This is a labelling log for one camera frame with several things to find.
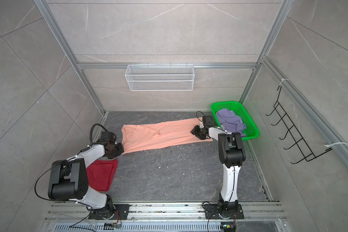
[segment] black metal hook rack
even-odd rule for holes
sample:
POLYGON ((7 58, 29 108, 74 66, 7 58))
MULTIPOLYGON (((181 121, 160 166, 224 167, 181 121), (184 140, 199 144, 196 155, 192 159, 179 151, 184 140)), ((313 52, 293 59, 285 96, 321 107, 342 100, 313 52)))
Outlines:
POLYGON ((298 130, 298 128, 295 126, 294 122, 291 120, 291 118, 289 117, 289 115, 286 113, 285 109, 283 109, 282 105, 281 105, 281 104, 279 103, 279 101, 278 101, 278 98, 280 97, 280 93, 281 93, 281 86, 278 86, 277 91, 279 91, 279 92, 278 92, 277 100, 276 100, 275 104, 273 105, 274 109, 273 109, 273 111, 272 111, 270 114, 268 114, 268 115, 266 114, 266 116, 270 116, 274 111, 277 112, 277 114, 278 114, 279 117, 280 117, 280 120, 279 120, 276 124, 274 124, 274 125, 271 124, 271 125, 272 125, 272 126, 276 126, 277 124, 279 124, 279 122, 282 121, 283 124, 284 124, 284 125, 286 126, 286 128, 288 129, 287 132, 286 132, 286 134, 285 134, 285 136, 284 136, 283 138, 279 138, 279 139, 284 140, 284 139, 286 138, 286 136, 288 135, 288 133, 290 133, 291 137, 292 137, 293 140, 294 140, 294 144, 293 144, 293 145, 291 145, 289 148, 285 148, 285 147, 284 147, 284 149, 285 149, 285 150, 289 150, 289 149, 292 148, 293 146, 297 145, 297 147, 299 148, 299 151, 302 153, 302 155, 303 155, 304 158, 302 158, 301 160, 299 160, 299 161, 297 161, 297 162, 295 162, 295 163, 293 163, 293 162, 291 162, 291 163, 294 165, 294 164, 297 164, 297 163, 301 162, 302 160, 306 160, 307 162, 309 162, 309 161, 314 160, 314 159, 320 157, 321 155, 323 155, 323 154, 325 154, 325 153, 331 151, 332 148, 328 148, 328 149, 326 149, 323 153, 321 153, 320 155, 315 155, 315 154, 313 153, 313 151, 311 150, 311 148, 308 146, 307 142, 306 142, 305 139, 303 138, 302 134, 300 133, 300 131, 298 130), (280 114, 280 113, 277 111, 277 109, 276 109, 278 106, 280 106, 280 107, 282 108, 282 110, 283 110, 283 115, 282 115, 282 116, 281 116, 281 114, 280 114), (291 126, 291 127, 288 127, 288 126, 287 126, 286 122, 283 120, 284 117, 288 117, 288 119, 289 119, 290 122, 292 123, 292 126, 291 126), (297 140, 297 139, 293 136, 293 134, 291 133, 291 130, 292 130, 293 128, 295 128, 295 129, 297 130, 297 132, 299 133, 299 135, 300 135, 300 139, 299 139, 299 140, 297 140), (310 154, 309 154, 309 155, 304 155, 304 153, 303 153, 301 147, 300 147, 299 144, 298 144, 298 142, 300 142, 300 141, 303 141, 303 142, 306 144, 306 146, 308 147, 308 149, 309 149, 309 151, 310 151, 310 154))

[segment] green plastic basket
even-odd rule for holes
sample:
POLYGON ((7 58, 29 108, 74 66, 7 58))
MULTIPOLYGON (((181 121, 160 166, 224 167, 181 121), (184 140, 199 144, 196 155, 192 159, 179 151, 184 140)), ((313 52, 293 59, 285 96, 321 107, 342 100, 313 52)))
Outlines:
POLYGON ((249 139, 256 138, 259 136, 259 129, 256 127, 254 121, 251 119, 250 115, 243 107, 243 105, 237 101, 222 101, 213 103, 211 106, 213 117, 218 126, 220 126, 217 116, 215 113, 221 109, 233 110, 233 112, 242 118, 243 123, 246 124, 246 129, 243 131, 246 137, 242 138, 242 141, 248 141, 249 139))

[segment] vent grille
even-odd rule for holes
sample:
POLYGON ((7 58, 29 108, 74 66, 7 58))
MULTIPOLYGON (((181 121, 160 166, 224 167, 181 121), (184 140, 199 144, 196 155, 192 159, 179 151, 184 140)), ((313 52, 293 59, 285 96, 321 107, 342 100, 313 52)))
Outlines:
MULTIPOLYGON (((94 227, 86 222, 81 222, 75 226, 77 228, 69 228, 74 223, 57 222, 53 232, 72 232, 72 231, 119 231, 119 232, 161 232, 161 231, 207 231, 207 222, 123 222, 121 228, 111 228, 104 226, 105 222, 98 222, 94 227)), ((220 232, 220 222, 209 222, 209 232, 220 232)))

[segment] wire mesh basket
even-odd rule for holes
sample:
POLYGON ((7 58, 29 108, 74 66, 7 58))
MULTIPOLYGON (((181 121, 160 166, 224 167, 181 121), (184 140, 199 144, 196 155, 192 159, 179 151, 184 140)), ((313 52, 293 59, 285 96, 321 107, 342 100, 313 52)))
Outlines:
POLYGON ((128 65, 125 72, 131 91, 193 90, 193 65, 128 65))

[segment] dark gray floor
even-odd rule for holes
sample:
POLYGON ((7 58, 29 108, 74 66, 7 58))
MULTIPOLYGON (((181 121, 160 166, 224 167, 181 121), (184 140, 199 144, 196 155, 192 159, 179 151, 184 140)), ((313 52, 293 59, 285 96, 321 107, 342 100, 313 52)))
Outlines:
MULTIPOLYGON (((116 133, 117 142, 121 142, 124 124, 160 123, 194 117, 195 112, 118 111, 109 112, 104 126, 116 133)), ((255 165, 246 152, 237 186, 239 201, 266 201, 255 165)), ((113 200, 216 201, 222 189, 223 167, 218 158, 217 141, 132 152, 118 157, 118 161, 108 191, 113 200)))
POLYGON ((236 222, 236 232, 279 232, 275 222, 236 222))

